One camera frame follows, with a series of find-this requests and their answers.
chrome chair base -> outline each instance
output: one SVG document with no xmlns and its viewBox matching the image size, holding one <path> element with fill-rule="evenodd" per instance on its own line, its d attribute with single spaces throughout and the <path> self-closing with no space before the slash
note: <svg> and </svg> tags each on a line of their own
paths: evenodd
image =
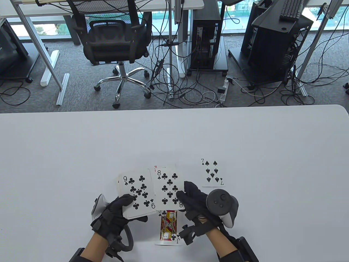
<svg viewBox="0 0 349 262">
<path fill-rule="evenodd" d="M 113 73 L 117 76 L 115 77 L 107 77 L 104 79 L 99 80 L 99 82 L 94 86 L 95 91 L 101 90 L 101 84 L 105 82 L 112 82 L 112 81 L 120 81 L 118 88 L 116 89 L 115 94 L 115 102 L 113 103 L 113 108 L 117 109 L 120 106 L 120 97 L 121 97 L 121 90 L 125 84 L 125 82 L 131 82 L 143 89 L 144 97 L 149 99 L 151 97 L 151 90 L 150 88 L 144 84 L 141 81 L 138 81 L 136 79 L 131 78 L 134 74 L 144 71 L 144 76 L 146 78 L 149 78 L 149 73 L 146 71 L 143 67 L 138 67 L 128 73 L 125 71 L 125 66 L 123 61 L 119 61 L 118 65 L 114 67 Z"/>
</svg>

keyboard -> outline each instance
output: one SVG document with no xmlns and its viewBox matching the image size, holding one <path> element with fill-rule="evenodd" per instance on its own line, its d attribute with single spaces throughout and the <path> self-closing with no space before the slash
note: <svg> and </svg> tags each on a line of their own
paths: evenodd
<svg viewBox="0 0 349 262">
<path fill-rule="evenodd" d="M 303 10 L 303 0 L 285 0 L 280 19 L 297 21 Z"/>
</svg>

card deck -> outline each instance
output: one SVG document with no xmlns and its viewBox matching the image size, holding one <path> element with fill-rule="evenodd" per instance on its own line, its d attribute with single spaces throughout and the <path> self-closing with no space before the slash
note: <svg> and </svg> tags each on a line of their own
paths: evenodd
<svg viewBox="0 0 349 262">
<path fill-rule="evenodd" d="M 125 218 L 132 219 L 156 213 L 155 194 L 150 170 L 133 170 L 119 175 L 119 196 L 130 194 L 133 202 L 122 207 Z"/>
</svg>

jack card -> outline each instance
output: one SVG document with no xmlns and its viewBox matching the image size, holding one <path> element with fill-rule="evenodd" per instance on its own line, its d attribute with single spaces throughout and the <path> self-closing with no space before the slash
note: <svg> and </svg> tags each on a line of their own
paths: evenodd
<svg viewBox="0 0 349 262">
<path fill-rule="evenodd" d="M 161 217 L 160 239 L 156 245 L 180 246 L 182 244 L 182 239 L 179 236 L 179 231 L 182 229 L 180 212 L 176 210 L 159 210 L 158 215 Z"/>
</svg>

power strip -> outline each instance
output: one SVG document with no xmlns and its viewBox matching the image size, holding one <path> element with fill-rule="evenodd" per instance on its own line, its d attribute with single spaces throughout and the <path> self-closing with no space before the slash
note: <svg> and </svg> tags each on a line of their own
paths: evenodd
<svg viewBox="0 0 349 262">
<path fill-rule="evenodd" d="M 218 99 L 218 102 L 220 102 L 221 104 L 224 103 L 227 97 L 229 83 L 233 84 L 232 82 L 233 82 L 233 79 L 231 77 L 225 77 L 223 87 L 218 87 L 217 92 L 221 94 L 220 98 Z"/>
</svg>

